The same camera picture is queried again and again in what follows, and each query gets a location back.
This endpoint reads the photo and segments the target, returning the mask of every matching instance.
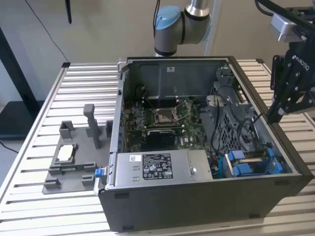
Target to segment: blue clip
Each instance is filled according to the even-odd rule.
[[[102,178],[105,176],[105,170],[104,169],[96,169],[95,170],[95,178]]]

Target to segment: cable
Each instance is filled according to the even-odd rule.
[[[19,153],[18,151],[16,151],[16,150],[14,150],[14,149],[11,149],[11,148],[7,147],[7,146],[6,146],[6,145],[4,145],[1,141],[0,141],[0,144],[1,144],[4,148],[6,148],[6,149],[8,149],[8,150],[10,150],[10,151],[13,151],[13,152],[15,152],[15,153]]]
[[[54,42],[53,38],[51,37],[50,33],[48,32],[48,30],[46,29],[46,27],[44,26],[44,24],[42,23],[42,21],[39,19],[39,17],[36,15],[36,13],[34,12],[33,8],[31,7],[31,5],[29,4],[29,2],[27,0],[24,0],[26,2],[26,4],[29,6],[29,8],[31,9],[31,11],[33,12],[34,16],[38,19],[38,21],[41,23],[41,25],[44,27],[44,29],[46,30],[48,36],[50,37],[51,41],[54,43],[54,45],[59,49],[59,51],[61,52],[61,54],[63,55],[63,57],[66,59],[67,62],[68,59],[67,57],[63,54],[63,52],[61,51],[61,49],[58,47],[58,45]]]
[[[260,11],[262,14],[266,15],[266,16],[273,16],[274,14],[272,12],[269,12],[269,11],[265,11],[264,9],[262,9],[258,3],[257,0],[254,0],[255,1],[255,5],[258,9],[258,11]]]
[[[254,120],[253,120],[253,123],[255,124],[256,121],[262,116],[262,113],[260,113]]]
[[[211,139],[210,139],[210,145],[211,145],[211,148],[215,151],[215,153],[218,155],[218,156],[223,156],[223,154],[214,147],[213,145],[213,141],[214,141],[214,137],[215,137],[215,134],[217,132],[217,129],[218,129],[218,125],[219,125],[219,119],[220,119],[220,107],[219,107],[219,100],[218,100],[218,97],[217,97],[217,117],[216,117],[216,123],[215,123],[215,129],[211,135]]]
[[[156,7],[154,10],[154,15],[153,15],[153,36],[154,36],[154,38],[156,36],[156,26],[157,26],[158,9],[159,9],[160,2],[161,2],[160,0],[157,0]]]

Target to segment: aluminum rail table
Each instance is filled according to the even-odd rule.
[[[266,104],[270,70],[256,60],[238,61]],[[59,139],[59,125],[87,126],[85,103],[95,104],[98,124],[113,119],[117,64],[71,64],[57,77],[1,189],[0,236],[113,236],[93,191],[43,195],[43,182]],[[307,114],[284,117],[280,126],[315,175],[315,124]],[[315,179],[264,219],[216,223],[128,235],[315,235]]]

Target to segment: white wall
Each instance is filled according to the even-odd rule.
[[[311,0],[272,0],[283,7],[311,6]],[[271,68],[272,57],[283,55],[287,43],[281,43],[269,31],[271,17],[260,13],[254,0],[222,0],[213,55],[232,55],[237,59],[262,58]]]
[[[119,57],[154,55],[152,20],[156,0],[72,0],[71,25],[64,0],[28,2],[70,62],[117,62]],[[178,5],[183,9],[186,2],[162,0],[161,6]],[[0,1],[0,26],[36,98],[44,99],[65,61],[62,54],[24,0]],[[177,55],[203,53],[204,44],[185,45],[178,48]],[[0,94],[7,89],[12,90],[4,81]],[[12,99],[2,96],[0,104]]]
[[[10,101],[22,100],[0,60],[0,106]]]

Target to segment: metal table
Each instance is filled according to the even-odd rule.
[[[266,104],[270,70],[256,60],[239,60]],[[43,195],[47,169],[59,139],[62,120],[87,126],[85,103],[95,104],[99,124],[113,119],[117,64],[71,64],[57,77],[1,189],[0,236],[114,235],[93,191]],[[315,124],[307,115],[284,117],[280,126],[315,175]],[[264,219],[216,223],[129,235],[315,235],[315,179],[298,196],[288,197]]]

